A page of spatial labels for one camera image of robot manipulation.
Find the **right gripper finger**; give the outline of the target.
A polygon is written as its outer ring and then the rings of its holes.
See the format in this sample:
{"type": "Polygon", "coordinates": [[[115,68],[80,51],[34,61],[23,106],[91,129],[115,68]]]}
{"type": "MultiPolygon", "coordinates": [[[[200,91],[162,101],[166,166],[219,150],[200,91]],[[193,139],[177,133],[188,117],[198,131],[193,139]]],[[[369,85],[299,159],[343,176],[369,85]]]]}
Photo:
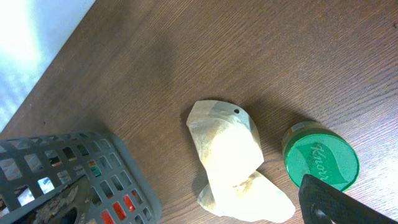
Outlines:
{"type": "Polygon", "coordinates": [[[298,193],[305,224],[397,222],[349,197],[322,180],[305,174],[298,193]]]}

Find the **green lidded spice jar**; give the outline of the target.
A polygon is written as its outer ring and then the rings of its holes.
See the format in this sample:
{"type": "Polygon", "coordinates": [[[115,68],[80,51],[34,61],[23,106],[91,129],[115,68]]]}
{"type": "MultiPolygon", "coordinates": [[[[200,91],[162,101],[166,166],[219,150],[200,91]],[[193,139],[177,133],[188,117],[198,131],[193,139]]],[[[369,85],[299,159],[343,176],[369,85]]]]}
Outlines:
{"type": "Polygon", "coordinates": [[[282,154],[287,174],[297,187],[304,175],[310,174],[344,192],[359,175],[360,163],[353,147],[316,121],[302,121],[286,130],[282,154]]]}

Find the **beige paper flour bag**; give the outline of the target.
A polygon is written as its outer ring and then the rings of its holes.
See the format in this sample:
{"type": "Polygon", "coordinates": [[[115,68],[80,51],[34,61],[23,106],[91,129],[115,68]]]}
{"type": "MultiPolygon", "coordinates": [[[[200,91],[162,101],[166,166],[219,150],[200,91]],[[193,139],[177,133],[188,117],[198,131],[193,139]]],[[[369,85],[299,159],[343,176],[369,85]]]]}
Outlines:
{"type": "Polygon", "coordinates": [[[293,217],[292,201],[257,171],[264,156],[246,111],[224,101],[197,101],[187,126],[208,178],[197,199],[202,208],[245,222],[283,223],[293,217]]]}

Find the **spaghetti packet with orange ends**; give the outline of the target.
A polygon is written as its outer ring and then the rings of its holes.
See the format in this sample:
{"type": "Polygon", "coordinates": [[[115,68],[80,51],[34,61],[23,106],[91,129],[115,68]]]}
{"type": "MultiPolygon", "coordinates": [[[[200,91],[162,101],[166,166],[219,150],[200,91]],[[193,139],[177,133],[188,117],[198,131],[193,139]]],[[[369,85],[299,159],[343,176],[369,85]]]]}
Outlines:
{"type": "Polygon", "coordinates": [[[100,212],[99,219],[104,224],[122,223],[131,218],[135,211],[135,204],[133,203],[131,197],[126,194],[122,196],[122,199],[113,202],[110,208],[106,208],[100,212]]]}

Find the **white tissue multipack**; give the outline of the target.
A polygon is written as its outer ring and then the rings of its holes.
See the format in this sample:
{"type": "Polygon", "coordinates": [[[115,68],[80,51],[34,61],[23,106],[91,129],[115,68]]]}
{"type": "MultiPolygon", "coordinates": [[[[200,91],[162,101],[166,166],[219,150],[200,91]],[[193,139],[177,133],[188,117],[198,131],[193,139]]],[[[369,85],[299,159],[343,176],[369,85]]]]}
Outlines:
{"type": "MultiPolygon", "coordinates": [[[[82,165],[75,166],[73,170],[77,176],[84,175],[87,173],[87,170],[82,165]]],[[[101,176],[101,171],[95,161],[89,161],[88,170],[92,173],[94,177],[101,176]]],[[[57,177],[61,182],[61,184],[65,184],[72,179],[67,170],[59,172],[57,174],[57,177]]],[[[44,177],[42,179],[39,179],[37,183],[43,194],[47,194],[48,192],[52,191],[55,188],[50,177],[44,177]]]]}

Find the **grey plastic shopping basket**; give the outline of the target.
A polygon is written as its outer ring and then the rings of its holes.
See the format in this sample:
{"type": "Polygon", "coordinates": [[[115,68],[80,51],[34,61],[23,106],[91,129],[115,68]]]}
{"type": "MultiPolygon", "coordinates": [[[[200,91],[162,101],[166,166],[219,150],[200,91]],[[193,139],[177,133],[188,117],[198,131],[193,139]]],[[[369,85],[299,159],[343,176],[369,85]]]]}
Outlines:
{"type": "Polygon", "coordinates": [[[157,223],[158,196],[115,134],[77,132],[1,141],[2,223],[102,223],[100,212],[128,194],[136,206],[122,223],[157,223]],[[101,176],[88,170],[95,161],[101,176]],[[82,165],[87,173],[73,170],[82,165]],[[57,174],[72,179],[61,184],[57,174]],[[43,194],[37,181],[50,177],[55,188],[43,194]]]}

